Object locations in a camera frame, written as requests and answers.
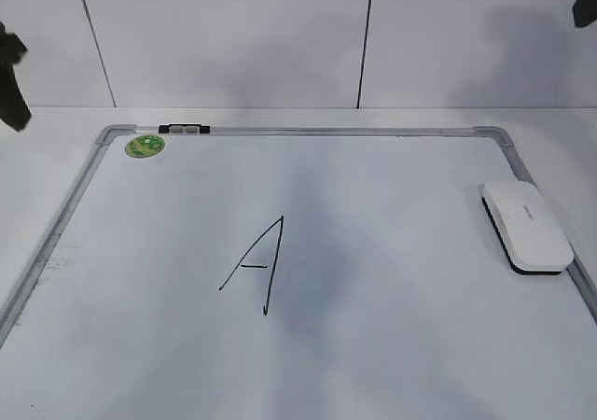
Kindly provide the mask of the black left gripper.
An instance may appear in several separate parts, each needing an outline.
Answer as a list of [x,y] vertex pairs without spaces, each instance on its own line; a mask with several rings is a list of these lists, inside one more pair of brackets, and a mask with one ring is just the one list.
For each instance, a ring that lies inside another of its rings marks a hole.
[[0,22],[1,120],[16,132],[23,131],[32,115],[25,103],[11,65],[19,64],[27,47]]

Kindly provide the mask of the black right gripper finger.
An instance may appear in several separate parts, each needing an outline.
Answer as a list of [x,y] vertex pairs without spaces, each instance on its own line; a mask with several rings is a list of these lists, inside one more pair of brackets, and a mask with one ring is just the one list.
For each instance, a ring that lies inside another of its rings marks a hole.
[[586,28],[597,20],[597,0],[576,0],[572,8],[576,28]]

